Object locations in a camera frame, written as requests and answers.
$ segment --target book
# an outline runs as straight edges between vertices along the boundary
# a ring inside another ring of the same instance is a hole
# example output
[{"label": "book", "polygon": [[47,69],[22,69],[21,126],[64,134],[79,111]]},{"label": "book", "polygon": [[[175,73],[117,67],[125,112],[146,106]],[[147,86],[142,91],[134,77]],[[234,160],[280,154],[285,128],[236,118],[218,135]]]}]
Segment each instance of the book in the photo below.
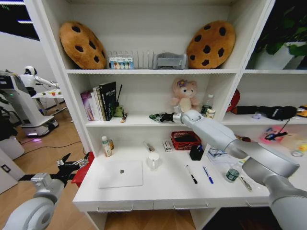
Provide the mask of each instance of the book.
[{"label": "book", "polygon": [[93,90],[91,90],[91,98],[89,100],[90,100],[90,106],[91,106],[91,109],[92,109],[94,120],[95,121],[101,121],[99,113],[98,113],[97,102],[96,102]]},{"label": "book", "polygon": [[100,105],[102,118],[103,118],[104,121],[106,121],[106,113],[105,113],[104,105],[103,105],[103,102],[102,102],[102,99],[101,99],[100,87],[97,86],[95,89],[96,89],[96,94],[97,94],[97,98],[98,98],[99,105]]},{"label": "book", "polygon": [[106,121],[109,121],[113,117],[116,108],[116,82],[100,84],[99,88]]},{"label": "book", "polygon": [[85,92],[82,92],[80,95],[81,95],[81,99],[82,99],[82,102],[85,108],[87,119],[89,121],[94,121],[94,116],[93,116],[92,109],[90,106],[90,101],[89,101],[89,99],[91,98],[91,92],[85,91]]},{"label": "book", "polygon": [[98,109],[98,114],[99,114],[100,120],[103,121],[103,120],[104,120],[104,117],[102,116],[102,111],[101,111],[101,106],[102,106],[102,105],[100,106],[99,98],[98,98],[98,95],[97,95],[97,89],[98,89],[98,91],[99,91],[99,86],[93,88],[94,98],[95,98],[95,100],[96,100],[96,104],[97,104],[97,109]]}]

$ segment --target wire rack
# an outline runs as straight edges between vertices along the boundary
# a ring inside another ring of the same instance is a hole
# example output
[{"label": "wire rack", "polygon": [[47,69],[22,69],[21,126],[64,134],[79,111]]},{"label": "wire rack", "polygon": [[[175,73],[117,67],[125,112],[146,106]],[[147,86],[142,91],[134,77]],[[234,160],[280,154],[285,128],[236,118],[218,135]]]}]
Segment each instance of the wire rack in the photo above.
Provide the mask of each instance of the wire rack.
[{"label": "wire rack", "polygon": [[133,64],[135,69],[152,69],[154,51],[152,50],[113,50],[107,51],[108,57],[131,55],[133,56]]}]

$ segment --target blue pen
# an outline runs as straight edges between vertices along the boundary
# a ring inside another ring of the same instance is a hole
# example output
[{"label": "blue pen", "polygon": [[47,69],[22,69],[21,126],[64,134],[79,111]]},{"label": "blue pen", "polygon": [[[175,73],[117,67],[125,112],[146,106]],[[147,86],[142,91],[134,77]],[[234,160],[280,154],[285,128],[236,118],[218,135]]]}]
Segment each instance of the blue pen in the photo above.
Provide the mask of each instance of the blue pen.
[{"label": "blue pen", "polygon": [[213,180],[212,180],[211,176],[209,175],[208,170],[206,169],[205,166],[203,166],[203,169],[205,170],[205,173],[207,174],[209,181],[213,184]]}]

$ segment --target ceiling light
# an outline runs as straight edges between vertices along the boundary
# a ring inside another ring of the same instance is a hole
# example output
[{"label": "ceiling light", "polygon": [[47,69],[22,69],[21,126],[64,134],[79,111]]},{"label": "ceiling light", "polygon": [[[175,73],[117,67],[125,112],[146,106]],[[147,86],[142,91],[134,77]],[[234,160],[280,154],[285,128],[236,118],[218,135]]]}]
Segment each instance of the ceiling light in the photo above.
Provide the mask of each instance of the ceiling light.
[{"label": "ceiling light", "polygon": [[33,24],[33,21],[18,20],[17,22],[19,22],[21,24]]},{"label": "ceiling light", "polygon": [[15,5],[15,6],[24,6],[25,3],[23,1],[0,1],[0,5]]}]

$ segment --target black book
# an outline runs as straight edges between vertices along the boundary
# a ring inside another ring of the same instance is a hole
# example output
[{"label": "black book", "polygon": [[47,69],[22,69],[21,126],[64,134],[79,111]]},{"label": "black book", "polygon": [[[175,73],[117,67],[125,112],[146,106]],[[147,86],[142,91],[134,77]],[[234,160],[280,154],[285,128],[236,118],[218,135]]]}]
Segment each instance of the black book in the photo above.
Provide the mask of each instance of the black book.
[{"label": "black book", "polygon": [[100,84],[99,88],[106,121],[109,121],[113,117],[116,108],[116,81]]}]

